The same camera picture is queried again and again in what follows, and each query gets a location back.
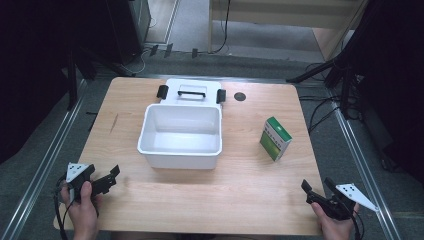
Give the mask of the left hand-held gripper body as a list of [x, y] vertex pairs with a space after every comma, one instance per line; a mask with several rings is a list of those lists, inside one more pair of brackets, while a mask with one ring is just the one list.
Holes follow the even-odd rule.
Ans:
[[69, 163], [65, 182], [68, 185], [70, 201], [80, 198], [82, 185], [91, 179], [95, 171], [93, 164]]

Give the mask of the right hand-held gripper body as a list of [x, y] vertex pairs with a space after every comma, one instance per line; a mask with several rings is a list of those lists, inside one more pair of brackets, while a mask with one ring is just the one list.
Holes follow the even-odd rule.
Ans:
[[353, 216], [356, 204], [362, 205], [374, 212], [379, 211], [379, 207], [372, 203], [353, 183], [336, 185], [339, 191], [339, 198], [332, 197], [327, 200], [324, 212], [332, 219], [348, 220]]

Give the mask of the person's left hand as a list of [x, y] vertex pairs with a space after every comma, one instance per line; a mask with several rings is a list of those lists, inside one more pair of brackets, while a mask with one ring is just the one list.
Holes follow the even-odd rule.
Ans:
[[68, 186], [61, 189], [61, 197], [74, 227], [73, 240], [96, 240], [98, 229], [98, 216], [91, 199], [92, 186], [89, 181], [83, 183], [80, 191], [80, 202], [71, 203]]

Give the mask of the person's right hand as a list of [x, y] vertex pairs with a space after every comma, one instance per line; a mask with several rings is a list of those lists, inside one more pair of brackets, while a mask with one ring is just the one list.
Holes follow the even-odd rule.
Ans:
[[351, 232], [354, 229], [352, 220], [334, 220], [326, 215], [318, 203], [313, 202], [310, 206], [317, 216], [317, 224], [322, 231], [324, 240], [350, 240]]

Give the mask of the green and white carton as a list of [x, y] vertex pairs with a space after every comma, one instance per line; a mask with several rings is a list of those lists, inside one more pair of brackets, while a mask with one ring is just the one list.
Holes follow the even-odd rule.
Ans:
[[279, 161], [292, 141], [292, 136], [275, 117], [265, 121], [260, 144], [273, 161]]

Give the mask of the white storage box with lid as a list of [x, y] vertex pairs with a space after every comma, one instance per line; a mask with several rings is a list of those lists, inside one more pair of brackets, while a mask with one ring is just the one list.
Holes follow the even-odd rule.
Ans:
[[137, 150], [153, 168], [209, 170], [222, 151], [226, 91], [212, 81], [170, 78], [146, 108]]

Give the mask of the black metal stand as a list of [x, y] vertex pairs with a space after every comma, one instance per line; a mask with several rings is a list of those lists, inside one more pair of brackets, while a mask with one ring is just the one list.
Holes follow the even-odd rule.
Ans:
[[93, 80], [97, 74], [92, 61], [95, 54], [87, 48], [70, 48], [67, 53], [67, 79], [69, 102], [67, 110], [70, 111], [77, 102], [77, 78], [76, 70], [79, 70], [84, 78]]

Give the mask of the black tripod stand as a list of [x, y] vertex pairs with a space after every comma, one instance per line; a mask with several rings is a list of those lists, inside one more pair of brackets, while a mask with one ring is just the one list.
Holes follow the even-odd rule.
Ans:
[[313, 76], [324, 72], [329, 69], [329, 73], [324, 79], [324, 85], [327, 88], [335, 88], [339, 82], [342, 82], [341, 97], [340, 97], [340, 109], [345, 119], [349, 118], [349, 91], [350, 84], [354, 79], [354, 72], [352, 66], [344, 61], [341, 57], [334, 57], [318, 65], [317, 67], [307, 71], [306, 73], [287, 79], [287, 83], [300, 83]]

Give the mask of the dark curtain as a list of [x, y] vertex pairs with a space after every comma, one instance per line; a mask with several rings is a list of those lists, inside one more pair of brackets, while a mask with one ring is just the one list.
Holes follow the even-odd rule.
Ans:
[[424, 185], [424, 0], [369, 0], [350, 59], [389, 169]]
[[68, 93], [67, 53], [99, 0], [0, 0], [0, 164]]

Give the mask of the dark cabinet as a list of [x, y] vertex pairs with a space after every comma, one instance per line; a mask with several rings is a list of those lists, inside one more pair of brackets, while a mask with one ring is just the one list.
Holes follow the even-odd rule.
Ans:
[[128, 64], [139, 56], [151, 23], [148, 0], [106, 0], [117, 44], [117, 62]]

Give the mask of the light wooden furniture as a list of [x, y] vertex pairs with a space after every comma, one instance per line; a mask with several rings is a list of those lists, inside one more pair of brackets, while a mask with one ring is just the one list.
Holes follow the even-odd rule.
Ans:
[[208, 50], [212, 22], [229, 21], [310, 27], [325, 60], [335, 57], [351, 29], [359, 24], [369, 0], [209, 0]]

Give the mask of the metal floor rail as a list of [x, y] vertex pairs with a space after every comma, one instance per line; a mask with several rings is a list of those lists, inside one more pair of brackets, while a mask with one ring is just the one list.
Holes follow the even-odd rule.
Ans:
[[402, 240], [400, 232], [395, 224], [392, 213], [387, 205], [387, 202], [378, 186], [374, 175], [367, 163], [367, 159], [360, 147], [359, 141], [352, 129], [349, 120], [346, 120], [338, 109], [336, 102], [332, 103], [333, 108], [336, 110], [336, 118], [338, 124], [346, 139], [347, 145], [351, 151], [359, 175], [361, 176], [363, 185], [368, 193], [370, 200], [378, 207], [376, 216], [382, 227], [383, 233], [387, 240]]
[[86, 89], [87, 81], [82, 79], [77, 86], [77, 92], [80, 93], [80, 96], [77, 98], [75, 105], [64, 113], [64, 117], [48, 149], [35, 167], [34, 174], [29, 178], [28, 186], [22, 194], [22, 197], [17, 201], [13, 214], [7, 220], [4, 232], [0, 233], [0, 240], [16, 240], [20, 235], [78, 115], [85, 97]]

